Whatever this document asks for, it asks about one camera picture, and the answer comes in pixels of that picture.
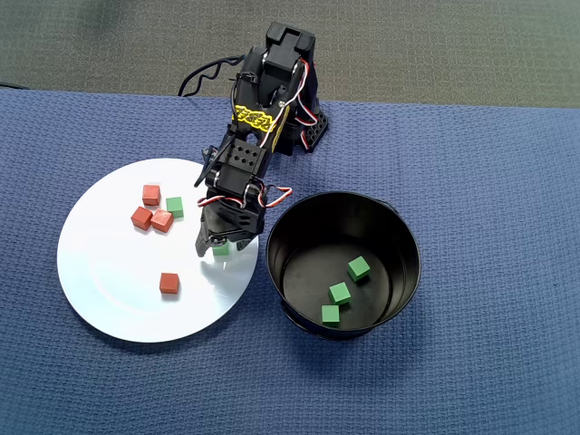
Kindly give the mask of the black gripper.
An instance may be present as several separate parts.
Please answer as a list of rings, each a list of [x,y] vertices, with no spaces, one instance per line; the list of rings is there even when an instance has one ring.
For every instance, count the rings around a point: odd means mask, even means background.
[[[227,240],[236,244],[237,251],[242,251],[263,232],[264,226],[265,211],[258,210],[254,204],[244,209],[225,200],[206,205],[195,243],[197,255],[203,257],[210,248],[221,247]]]

